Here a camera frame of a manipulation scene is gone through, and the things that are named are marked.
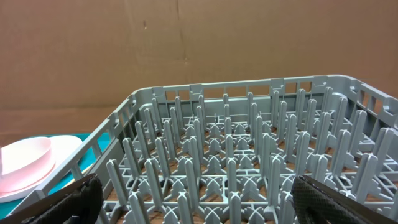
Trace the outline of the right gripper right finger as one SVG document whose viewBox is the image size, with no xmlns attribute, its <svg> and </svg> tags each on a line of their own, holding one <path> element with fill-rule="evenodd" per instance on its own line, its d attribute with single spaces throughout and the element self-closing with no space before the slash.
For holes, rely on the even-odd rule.
<svg viewBox="0 0 398 224">
<path fill-rule="evenodd" d="M 291 194 L 300 224 L 397 224 L 307 175 L 294 179 Z"/>
</svg>

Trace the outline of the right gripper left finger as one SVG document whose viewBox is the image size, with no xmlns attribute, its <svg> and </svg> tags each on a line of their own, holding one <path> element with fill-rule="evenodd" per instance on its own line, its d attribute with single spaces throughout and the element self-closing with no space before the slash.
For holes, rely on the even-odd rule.
<svg viewBox="0 0 398 224">
<path fill-rule="evenodd" d="M 3 218 L 1 224 L 95 223 L 103 201 L 101 181 L 90 174 Z"/>
</svg>

